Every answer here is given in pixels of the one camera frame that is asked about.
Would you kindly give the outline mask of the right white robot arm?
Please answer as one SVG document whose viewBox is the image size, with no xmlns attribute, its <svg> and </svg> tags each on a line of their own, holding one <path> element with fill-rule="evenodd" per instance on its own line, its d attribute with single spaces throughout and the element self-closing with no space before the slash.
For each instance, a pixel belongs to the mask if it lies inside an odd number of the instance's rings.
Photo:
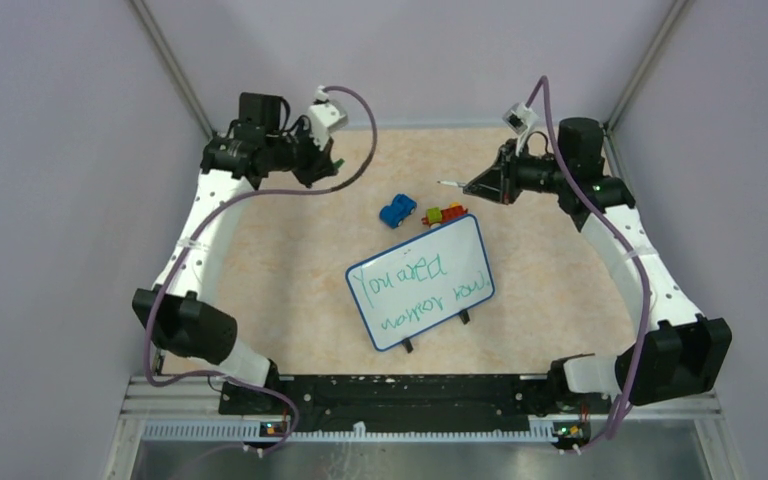
<svg viewBox="0 0 768 480">
<path fill-rule="evenodd" d="M 464 193 L 501 205 L 513 204 L 525 191 L 556 195 L 638 319 L 635 343 L 616 357 L 583 354 L 553 361 L 549 404 L 572 412 L 590 393 L 642 406 L 711 391 L 732 330 L 725 319 L 707 317 L 682 291 L 651 243 L 630 190 L 606 174 L 599 122 L 562 120 L 538 155 L 527 146 L 532 123 L 514 114 L 504 120 L 514 138 Z"/>
</svg>

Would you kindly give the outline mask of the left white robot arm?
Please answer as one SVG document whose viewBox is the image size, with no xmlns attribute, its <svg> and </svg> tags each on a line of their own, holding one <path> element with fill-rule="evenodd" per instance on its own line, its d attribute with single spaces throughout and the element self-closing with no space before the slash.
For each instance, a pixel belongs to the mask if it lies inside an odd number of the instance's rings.
<svg viewBox="0 0 768 480">
<path fill-rule="evenodd" d="M 333 135 L 348 122 L 331 93 L 317 89 L 295 121 L 278 95 L 244 92 L 238 115 L 203 150 L 197 190 L 168 263 L 153 286 L 139 288 L 132 308 L 146 331 L 147 349 L 189 358 L 200 376 L 224 376 L 244 385 L 243 401 L 257 413 L 279 404 L 280 386 L 269 379 L 271 361 L 238 338 L 238 322 L 216 307 L 218 282 L 245 203 L 266 195 L 261 183 L 290 172 L 299 194 L 336 175 Z"/>
</svg>

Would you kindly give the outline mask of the blue-framed whiteboard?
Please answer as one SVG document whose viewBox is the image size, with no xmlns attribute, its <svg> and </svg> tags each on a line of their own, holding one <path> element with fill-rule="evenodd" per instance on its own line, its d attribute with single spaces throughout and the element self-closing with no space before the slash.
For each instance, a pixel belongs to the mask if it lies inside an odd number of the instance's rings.
<svg viewBox="0 0 768 480">
<path fill-rule="evenodd" d="M 360 261 L 345 281 L 373 348 L 384 352 L 496 293 L 478 219 L 466 214 Z"/>
</svg>

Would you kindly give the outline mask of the green-capped whiteboard marker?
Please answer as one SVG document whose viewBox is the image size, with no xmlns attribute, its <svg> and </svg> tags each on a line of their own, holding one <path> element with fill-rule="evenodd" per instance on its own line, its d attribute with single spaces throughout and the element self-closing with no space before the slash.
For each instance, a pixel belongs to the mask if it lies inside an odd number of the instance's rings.
<svg viewBox="0 0 768 480">
<path fill-rule="evenodd" d="M 437 180 L 436 183 L 439 185 L 454 187 L 458 189 L 463 189 L 466 186 L 466 183 L 464 182 L 451 181 L 451 180 Z"/>
</svg>

